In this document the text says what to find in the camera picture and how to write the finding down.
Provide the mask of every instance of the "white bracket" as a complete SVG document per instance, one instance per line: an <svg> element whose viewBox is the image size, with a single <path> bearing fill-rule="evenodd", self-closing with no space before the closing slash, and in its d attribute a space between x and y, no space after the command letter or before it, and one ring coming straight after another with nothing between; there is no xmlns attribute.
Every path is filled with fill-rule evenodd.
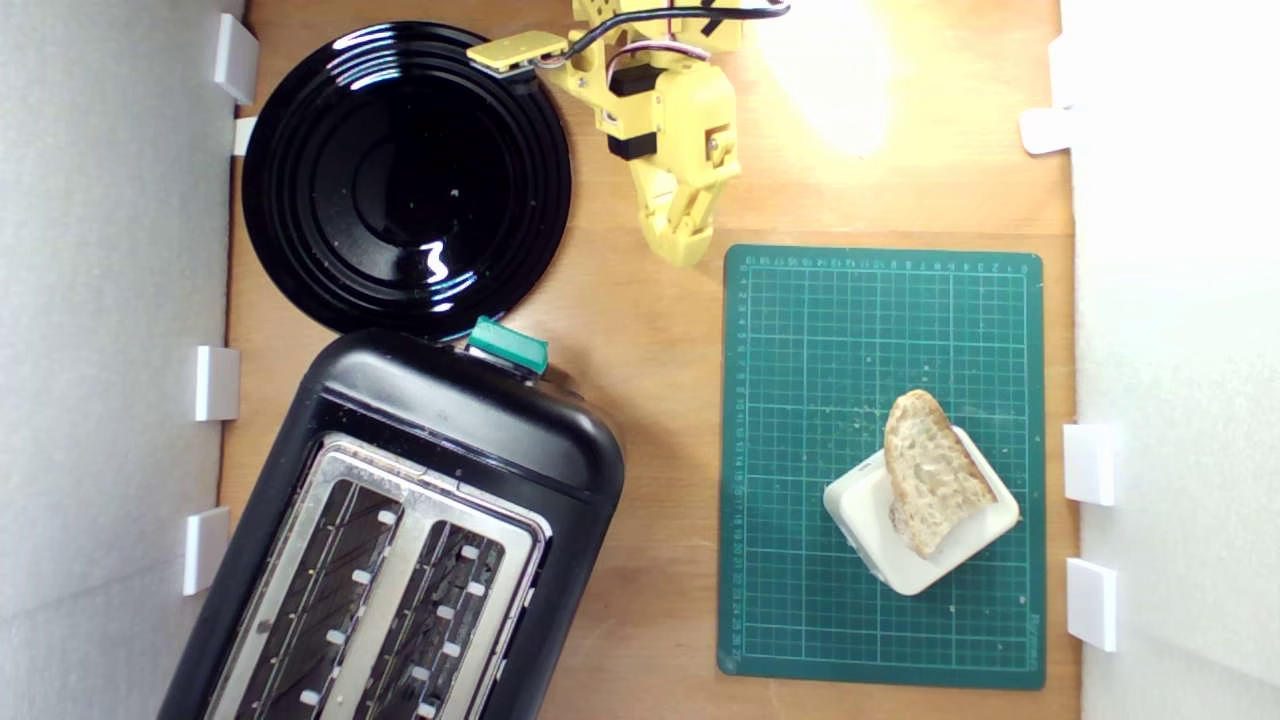
<svg viewBox="0 0 1280 720"><path fill-rule="evenodd" d="M1066 32L1048 44L1048 77L1052 108L1032 108L1018 118L1018 128L1023 136L1023 147L1032 155L1044 155L1066 150L1076 141L1076 117L1071 108L1080 94L1082 63L1074 50L1075 45Z"/></svg>
<svg viewBox="0 0 1280 720"><path fill-rule="evenodd" d="M223 13L218 19L214 82L237 102L253 102L257 86L257 38L229 13Z"/></svg>
<svg viewBox="0 0 1280 720"><path fill-rule="evenodd" d="M1116 571L1066 559L1066 632L1106 652L1116 651Z"/></svg>
<svg viewBox="0 0 1280 720"><path fill-rule="evenodd" d="M202 345L196 348L196 420L239 416L239 351Z"/></svg>
<svg viewBox="0 0 1280 720"><path fill-rule="evenodd" d="M187 516L186 568L182 573L182 594L192 596L214 582L218 566L227 555L232 533L232 512L214 507Z"/></svg>
<svg viewBox="0 0 1280 720"><path fill-rule="evenodd" d="M236 118L236 138L232 141L232 156L243 158L248 151L248 138L253 135L253 126L257 124L257 115L251 118Z"/></svg>
<svg viewBox="0 0 1280 720"><path fill-rule="evenodd" d="M1062 425L1062 484L1079 502L1116 503L1116 432L1107 425Z"/></svg>

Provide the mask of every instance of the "cutting mat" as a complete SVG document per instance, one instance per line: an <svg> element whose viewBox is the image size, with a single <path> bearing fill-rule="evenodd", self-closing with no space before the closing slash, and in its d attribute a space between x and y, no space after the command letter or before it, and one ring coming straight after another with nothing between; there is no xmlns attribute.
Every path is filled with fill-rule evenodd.
<svg viewBox="0 0 1280 720"><path fill-rule="evenodd" d="M1044 684L1044 380L1034 255L739 245L724 269L721 669ZM865 569L823 487L893 400L937 396L1018 498L1018 525L915 597Z"/></svg>

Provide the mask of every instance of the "cable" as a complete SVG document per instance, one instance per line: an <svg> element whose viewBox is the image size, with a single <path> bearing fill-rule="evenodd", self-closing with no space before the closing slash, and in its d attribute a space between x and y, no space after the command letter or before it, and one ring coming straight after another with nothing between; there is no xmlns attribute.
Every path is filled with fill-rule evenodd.
<svg viewBox="0 0 1280 720"><path fill-rule="evenodd" d="M703 50L701 47L696 47L694 45L686 45L684 42L672 42L667 40L637 40L622 47L621 50L614 53L612 58L609 58L608 68L604 72L605 87L608 87L609 83L613 82L613 67L617 65L618 60L622 59L623 55L639 53L640 50L668 50L671 53L680 53L681 55L689 55L690 58L695 58L698 60L709 60L712 56L712 54L708 53L707 50Z"/></svg>
<svg viewBox="0 0 1280 720"><path fill-rule="evenodd" d="M582 50L586 50L589 45L600 40L614 28L622 24L630 23L643 23L648 20L664 20L664 19L680 19L680 18L700 18L708 20L763 20L769 18L781 18L791 10L790 0L782 3L774 3L769 0L767 5L758 5L754 8L654 8L652 10L635 10L631 13L618 13L600 24L586 31L582 37L579 37L568 46L564 53L556 55L553 59L541 60L539 59L538 67L541 68L558 68L564 64L573 55L577 55Z"/></svg>

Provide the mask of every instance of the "black plate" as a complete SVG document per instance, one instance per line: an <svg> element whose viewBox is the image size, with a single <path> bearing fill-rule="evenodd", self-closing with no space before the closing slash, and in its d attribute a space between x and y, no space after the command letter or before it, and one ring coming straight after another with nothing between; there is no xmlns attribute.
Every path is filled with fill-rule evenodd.
<svg viewBox="0 0 1280 720"><path fill-rule="evenodd" d="M447 340L500 316L547 269L568 218L564 129L536 78L467 63L484 41L424 22L364 28L268 99L244 156L244 222L315 320Z"/></svg>

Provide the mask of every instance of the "white wall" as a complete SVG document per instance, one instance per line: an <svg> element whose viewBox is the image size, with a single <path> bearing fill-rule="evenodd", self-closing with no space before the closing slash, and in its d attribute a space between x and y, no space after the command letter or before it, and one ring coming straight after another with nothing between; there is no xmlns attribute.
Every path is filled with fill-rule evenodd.
<svg viewBox="0 0 1280 720"><path fill-rule="evenodd" d="M0 0L0 719L154 715L215 503L242 0Z"/></svg>
<svg viewBox="0 0 1280 720"><path fill-rule="evenodd" d="M1280 101L1274 8L1064 0L1082 423L1121 432L1082 556L1119 571L1084 717L1280 717Z"/></svg>

